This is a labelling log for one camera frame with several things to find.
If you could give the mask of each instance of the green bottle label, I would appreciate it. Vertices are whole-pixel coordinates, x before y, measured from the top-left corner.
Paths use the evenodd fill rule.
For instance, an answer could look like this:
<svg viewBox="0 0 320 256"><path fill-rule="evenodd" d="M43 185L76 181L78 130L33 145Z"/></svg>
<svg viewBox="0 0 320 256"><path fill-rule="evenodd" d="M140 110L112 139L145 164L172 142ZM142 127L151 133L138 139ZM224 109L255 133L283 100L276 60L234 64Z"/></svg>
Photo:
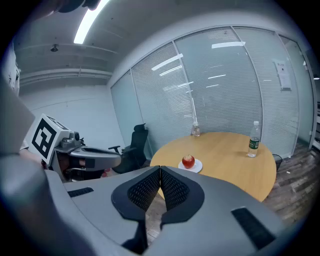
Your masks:
<svg viewBox="0 0 320 256"><path fill-rule="evenodd" d="M249 148L250 149L253 149L253 150L256 150L259 146L259 140L251 140L250 139L250 142L249 142Z"/></svg>

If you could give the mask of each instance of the white paper notice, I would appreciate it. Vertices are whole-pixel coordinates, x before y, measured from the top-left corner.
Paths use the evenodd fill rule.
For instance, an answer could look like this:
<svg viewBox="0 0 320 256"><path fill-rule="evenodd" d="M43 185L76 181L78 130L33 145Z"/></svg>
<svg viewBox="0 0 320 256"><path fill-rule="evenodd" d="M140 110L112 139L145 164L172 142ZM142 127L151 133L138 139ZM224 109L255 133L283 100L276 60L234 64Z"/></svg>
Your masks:
<svg viewBox="0 0 320 256"><path fill-rule="evenodd" d="M289 77L286 62L282 60L274 59L274 64L279 75L281 89L291 89L291 80Z"/></svg>
<svg viewBox="0 0 320 256"><path fill-rule="evenodd" d="M288 74L279 74L281 88L291 88L291 81Z"/></svg>

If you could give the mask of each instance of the white plate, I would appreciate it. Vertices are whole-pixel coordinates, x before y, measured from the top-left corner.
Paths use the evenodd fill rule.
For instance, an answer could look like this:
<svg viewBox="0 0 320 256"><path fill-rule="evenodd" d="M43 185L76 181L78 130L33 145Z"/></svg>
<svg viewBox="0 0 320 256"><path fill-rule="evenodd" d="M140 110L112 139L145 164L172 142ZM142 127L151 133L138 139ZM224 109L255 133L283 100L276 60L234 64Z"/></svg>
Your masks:
<svg viewBox="0 0 320 256"><path fill-rule="evenodd" d="M194 173L198 173L202 170L202 162L200 162L198 159L195 159L195 163L194 166L192 166L191 168L187 169L184 164L182 163L182 161L179 163L178 165L179 169L183 169L183 170L187 170L190 172L194 172Z"/></svg>

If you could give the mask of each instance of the white wall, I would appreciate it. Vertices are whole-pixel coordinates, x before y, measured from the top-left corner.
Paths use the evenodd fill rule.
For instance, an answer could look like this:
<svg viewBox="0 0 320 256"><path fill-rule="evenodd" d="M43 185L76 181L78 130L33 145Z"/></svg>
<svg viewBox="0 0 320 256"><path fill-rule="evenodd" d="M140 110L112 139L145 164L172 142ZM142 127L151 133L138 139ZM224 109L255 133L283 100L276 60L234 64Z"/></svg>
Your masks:
<svg viewBox="0 0 320 256"><path fill-rule="evenodd" d="M106 85L67 85L57 79L22 86L20 97L35 115L35 122L44 113L79 132L87 146L125 146ZM34 123L26 136L29 144L33 130Z"/></svg>
<svg viewBox="0 0 320 256"><path fill-rule="evenodd" d="M147 20L120 46L114 59L112 86L135 63L157 47L185 34L213 26L243 25L281 32L311 48L295 22L271 0L189 0Z"/></svg>

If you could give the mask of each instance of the chair backrest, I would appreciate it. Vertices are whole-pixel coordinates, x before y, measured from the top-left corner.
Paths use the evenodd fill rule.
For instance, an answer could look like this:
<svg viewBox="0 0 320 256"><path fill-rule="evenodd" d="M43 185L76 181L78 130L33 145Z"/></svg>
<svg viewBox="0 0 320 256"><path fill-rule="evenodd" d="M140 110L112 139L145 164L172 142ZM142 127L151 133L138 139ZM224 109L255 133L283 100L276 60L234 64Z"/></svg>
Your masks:
<svg viewBox="0 0 320 256"><path fill-rule="evenodd" d="M145 129L145 123L136 125L134 127L134 132L132 133L130 148L137 149L134 152L134 156L140 166L142 166L146 161L144 149L145 149L148 133L149 131Z"/></svg>

